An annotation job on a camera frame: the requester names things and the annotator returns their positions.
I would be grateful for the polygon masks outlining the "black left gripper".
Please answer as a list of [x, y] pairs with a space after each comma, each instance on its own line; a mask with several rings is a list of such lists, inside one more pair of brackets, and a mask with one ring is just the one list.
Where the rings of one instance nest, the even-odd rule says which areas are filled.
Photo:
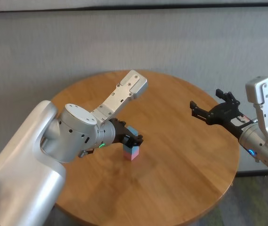
[[126, 127], [126, 122], [121, 121], [117, 118], [110, 119], [114, 129], [115, 129], [115, 136], [113, 143], [122, 143], [128, 148], [133, 148], [135, 146], [140, 146], [143, 142], [143, 136], [138, 135], [135, 136], [130, 132]]

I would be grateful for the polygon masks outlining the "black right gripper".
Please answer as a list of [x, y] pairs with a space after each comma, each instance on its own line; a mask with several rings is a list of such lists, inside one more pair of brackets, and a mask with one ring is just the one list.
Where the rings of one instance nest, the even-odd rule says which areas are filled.
[[239, 111], [240, 102], [231, 92], [224, 93], [216, 89], [216, 96], [225, 102], [216, 105], [209, 112], [199, 108], [194, 101], [190, 101], [191, 115], [208, 125], [220, 125], [239, 139], [243, 129], [254, 122]]

